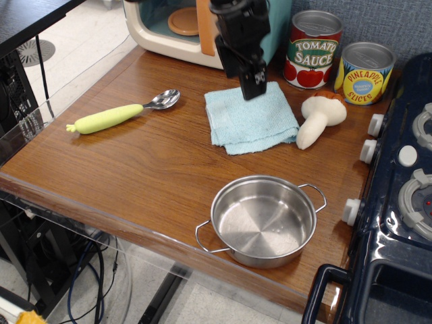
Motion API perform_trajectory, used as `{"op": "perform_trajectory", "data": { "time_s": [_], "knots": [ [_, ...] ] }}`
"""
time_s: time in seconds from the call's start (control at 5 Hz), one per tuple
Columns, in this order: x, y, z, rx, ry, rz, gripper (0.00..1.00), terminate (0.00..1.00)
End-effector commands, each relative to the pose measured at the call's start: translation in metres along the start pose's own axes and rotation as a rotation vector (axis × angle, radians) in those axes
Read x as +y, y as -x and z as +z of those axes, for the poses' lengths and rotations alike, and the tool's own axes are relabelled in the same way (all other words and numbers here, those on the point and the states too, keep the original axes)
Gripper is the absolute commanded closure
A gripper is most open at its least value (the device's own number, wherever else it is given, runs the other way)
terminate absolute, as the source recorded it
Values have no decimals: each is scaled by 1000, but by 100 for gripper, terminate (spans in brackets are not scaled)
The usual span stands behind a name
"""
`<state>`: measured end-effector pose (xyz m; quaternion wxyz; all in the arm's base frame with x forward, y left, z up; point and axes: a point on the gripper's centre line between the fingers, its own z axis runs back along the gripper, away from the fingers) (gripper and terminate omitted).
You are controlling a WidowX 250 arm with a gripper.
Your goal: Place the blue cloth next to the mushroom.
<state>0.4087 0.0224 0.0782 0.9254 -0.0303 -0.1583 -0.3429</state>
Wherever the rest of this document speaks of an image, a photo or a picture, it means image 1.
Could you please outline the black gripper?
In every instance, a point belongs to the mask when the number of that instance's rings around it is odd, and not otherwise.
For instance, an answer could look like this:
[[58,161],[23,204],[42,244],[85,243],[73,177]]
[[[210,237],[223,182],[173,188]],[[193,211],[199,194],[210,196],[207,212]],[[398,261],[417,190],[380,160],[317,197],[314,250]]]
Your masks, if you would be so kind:
[[211,1],[219,35],[215,45],[228,78],[238,77],[245,100],[266,93],[267,64],[262,39],[270,33],[267,1]]

